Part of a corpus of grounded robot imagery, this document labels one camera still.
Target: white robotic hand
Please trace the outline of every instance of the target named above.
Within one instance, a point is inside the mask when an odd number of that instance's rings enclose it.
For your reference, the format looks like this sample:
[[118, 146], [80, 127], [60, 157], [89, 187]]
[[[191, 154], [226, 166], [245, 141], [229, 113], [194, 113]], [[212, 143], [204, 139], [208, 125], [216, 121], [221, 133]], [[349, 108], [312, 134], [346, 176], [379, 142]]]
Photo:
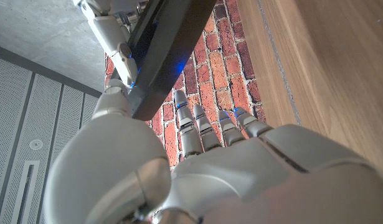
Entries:
[[295, 125], [273, 129], [236, 108], [249, 139], [221, 111], [222, 147], [201, 106], [197, 130], [177, 91], [185, 160], [171, 173], [161, 141], [130, 118], [126, 97], [110, 80], [55, 161], [46, 223], [149, 223], [160, 206], [153, 223], [383, 223], [383, 178], [330, 139]]
[[220, 111], [222, 147], [202, 107], [197, 131], [185, 94], [174, 98], [185, 160], [155, 223], [383, 223], [383, 178], [344, 146], [236, 108], [249, 139]]

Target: concrete ceiling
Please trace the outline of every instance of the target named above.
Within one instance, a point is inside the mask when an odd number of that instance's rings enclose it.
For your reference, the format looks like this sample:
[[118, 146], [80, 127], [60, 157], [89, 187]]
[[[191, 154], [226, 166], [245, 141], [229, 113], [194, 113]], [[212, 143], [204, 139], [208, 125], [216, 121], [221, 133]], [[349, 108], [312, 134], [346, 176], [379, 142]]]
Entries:
[[0, 0], [0, 47], [104, 89], [104, 51], [71, 0]]

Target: blue led light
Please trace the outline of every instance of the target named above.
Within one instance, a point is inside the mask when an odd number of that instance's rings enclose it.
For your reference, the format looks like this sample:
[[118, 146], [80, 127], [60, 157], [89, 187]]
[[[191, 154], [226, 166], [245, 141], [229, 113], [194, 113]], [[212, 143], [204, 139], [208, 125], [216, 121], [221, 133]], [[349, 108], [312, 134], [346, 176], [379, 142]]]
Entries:
[[229, 118], [229, 117], [222, 118], [222, 119], [220, 119], [220, 121], [223, 121], [223, 120], [225, 120], [225, 119], [230, 119], [230, 118]]
[[184, 66], [185, 66], [185, 64], [180, 63], [179, 65], [177, 65], [177, 67], [176, 67], [176, 71], [177, 71], [178, 73], [181, 73], [181, 71], [183, 71]]
[[187, 102], [184, 102], [184, 103], [181, 103], [179, 105], [176, 105], [176, 107], [179, 109], [180, 107], [184, 106], [184, 105], [187, 105]]

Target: gray edge strip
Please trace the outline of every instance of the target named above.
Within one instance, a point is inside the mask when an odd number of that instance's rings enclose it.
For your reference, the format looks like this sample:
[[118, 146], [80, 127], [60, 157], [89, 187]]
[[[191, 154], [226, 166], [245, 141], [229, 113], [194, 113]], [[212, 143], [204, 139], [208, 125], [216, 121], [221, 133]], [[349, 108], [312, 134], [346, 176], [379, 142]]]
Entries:
[[76, 82], [75, 80], [65, 77], [53, 70], [50, 70], [46, 67], [43, 67], [31, 60], [28, 60], [24, 57], [21, 57], [15, 53], [12, 53], [9, 50], [6, 50], [2, 47], [0, 47], [0, 58], [3, 60], [6, 60], [8, 62], [11, 62], [13, 64], [16, 64], [22, 68], [26, 68], [32, 72], [38, 73], [39, 75], [43, 75], [49, 79], [55, 80], [57, 82], [63, 83], [64, 85], [70, 86], [76, 90], [80, 90], [82, 92], [85, 92], [89, 95], [92, 95], [94, 97], [99, 98], [102, 93], [99, 91], [90, 88], [89, 86], [86, 86], [84, 84], [81, 84], [79, 82]]
[[16, 156], [19, 137], [21, 135], [22, 125], [24, 124], [25, 114], [27, 113], [29, 98], [31, 97], [32, 87], [34, 86], [35, 76], [36, 74], [33, 72], [31, 76], [31, 80], [29, 81], [28, 91], [25, 97], [24, 106], [22, 108], [21, 117], [19, 119], [16, 138], [14, 139], [14, 144], [12, 145], [11, 155], [10, 155], [9, 163], [7, 165], [6, 176], [4, 177], [2, 191], [0, 193], [0, 213], [2, 212], [3, 201], [4, 201], [4, 197], [6, 196], [7, 185], [9, 183], [9, 178], [10, 178], [11, 169], [12, 169], [12, 163], [14, 162], [14, 158]]
[[62, 95], [63, 94], [64, 94], [64, 84], [61, 84], [59, 105], [57, 106], [57, 112], [55, 114], [54, 129], [53, 129], [53, 134], [52, 134], [52, 140], [51, 140], [51, 143], [50, 143], [49, 156], [47, 158], [46, 172], [44, 172], [44, 183], [43, 183], [43, 188], [42, 188], [42, 194], [40, 195], [40, 202], [39, 202], [39, 209], [37, 211], [36, 223], [40, 222], [40, 215], [42, 213], [44, 190], [46, 188], [47, 176], [49, 174], [50, 163], [51, 163], [51, 160], [52, 160], [52, 153], [53, 153], [53, 148], [54, 148], [54, 140], [55, 140], [55, 134], [57, 132], [57, 125], [59, 123], [59, 115], [60, 115], [60, 110], [61, 110], [61, 102], [62, 102]]
[[29, 167], [28, 167], [28, 173], [26, 176], [27, 182], [25, 183], [24, 193], [22, 194], [21, 206], [20, 206], [19, 212], [18, 212], [17, 223], [22, 223], [22, 218], [24, 217], [24, 208], [25, 208], [25, 203], [28, 199], [29, 187], [31, 185], [31, 178], [33, 178], [32, 175], [34, 172], [34, 167], [35, 167], [35, 165], [29, 165]]
[[85, 98], [86, 93], [83, 93], [83, 100], [82, 100], [82, 108], [80, 109], [80, 121], [79, 121], [79, 130], [82, 127], [82, 121], [83, 121], [83, 109], [85, 107]]
[[263, 23], [265, 24], [265, 29], [266, 29], [268, 38], [270, 39], [270, 43], [272, 44], [272, 49], [274, 51], [274, 56], [276, 57], [278, 68], [280, 69], [281, 77], [283, 78], [286, 93], [288, 94], [288, 98], [290, 99], [290, 103], [291, 103], [293, 114], [295, 115], [296, 123], [298, 125], [302, 126], [302, 122], [301, 122], [301, 118], [299, 117], [298, 109], [296, 108], [295, 101], [293, 100], [290, 86], [289, 86], [288, 81], [287, 81], [286, 76], [285, 76], [283, 64], [281, 63], [280, 56], [278, 54], [276, 45], [274, 43], [274, 38], [273, 38], [272, 32], [270, 31], [270, 28], [268, 26], [268, 22], [267, 22], [267, 19], [265, 16], [265, 12], [263, 11], [262, 2], [260, 0], [257, 0], [257, 1], [258, 1], [258, 5], [259, 5], [260, 14], [262, 15]]

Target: red brick wall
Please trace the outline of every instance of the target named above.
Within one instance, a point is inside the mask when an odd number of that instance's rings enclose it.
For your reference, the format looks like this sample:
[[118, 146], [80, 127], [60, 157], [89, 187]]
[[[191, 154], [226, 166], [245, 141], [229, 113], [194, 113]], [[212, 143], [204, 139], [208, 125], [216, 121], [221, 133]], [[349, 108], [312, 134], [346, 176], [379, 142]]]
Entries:
[[[107, 60], [106, 78], [110, 77], [111, 66]], [[202, 105], [222, 143], [217, 120], [219, 110], [231, 112], [241, 106], [265, 121], [236, 0], [217, 1], [177, 83], [155, 117], [146, 122], [163, 142], [172, 167], [182, 160], [179, 124], [173, 104], [176, 90], [186, 92], [191, 111], [195, 104]]]

